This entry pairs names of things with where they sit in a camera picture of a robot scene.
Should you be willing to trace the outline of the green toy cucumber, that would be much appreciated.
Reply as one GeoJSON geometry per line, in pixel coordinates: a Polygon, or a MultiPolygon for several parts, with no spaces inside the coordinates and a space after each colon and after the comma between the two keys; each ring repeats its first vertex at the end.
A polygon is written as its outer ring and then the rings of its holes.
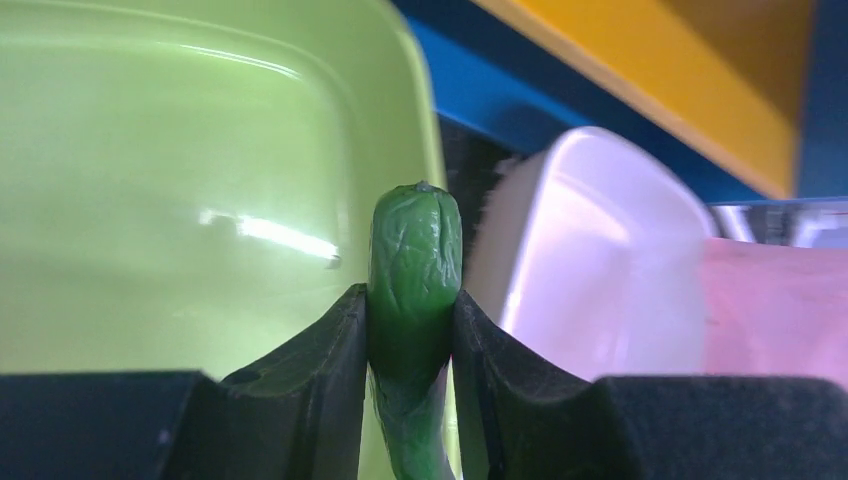
{"type": "Polygon", "coordinates": [[[442,421],[462,284],[456,200],[425,181],[375,207],[366,292],[372,398],[394,476],[451,479],[442,421]]]}

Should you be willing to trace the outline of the pink plastic grocery bag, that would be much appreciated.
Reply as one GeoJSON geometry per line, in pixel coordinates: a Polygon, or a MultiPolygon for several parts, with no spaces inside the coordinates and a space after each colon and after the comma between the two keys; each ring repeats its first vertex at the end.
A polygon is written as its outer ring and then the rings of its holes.
{"type": "Polygon", "coordinates": [[[701,278],[710,374],[847,385],[847,251],[713,238],[701,278]]]}

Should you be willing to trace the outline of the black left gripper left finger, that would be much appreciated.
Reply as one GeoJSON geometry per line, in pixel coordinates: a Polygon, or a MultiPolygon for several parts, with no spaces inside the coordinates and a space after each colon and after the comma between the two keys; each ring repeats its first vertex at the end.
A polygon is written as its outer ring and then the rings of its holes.
{"type": "Polygon", "coordinates": [[[221,381],[198,371],[1,379],[5,479],[353,479],[365,288],[221,381]]]}

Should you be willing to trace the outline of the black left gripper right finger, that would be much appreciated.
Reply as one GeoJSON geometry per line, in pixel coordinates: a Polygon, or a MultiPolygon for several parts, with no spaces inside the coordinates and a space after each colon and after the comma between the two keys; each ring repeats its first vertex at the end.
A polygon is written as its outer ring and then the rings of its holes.
{"type": "Polygon", "coordinates": [[[550,363],[461,292],[453,377],[467,479],[843,479],[847,395],[822,379],[607,376],[550,363]]]}

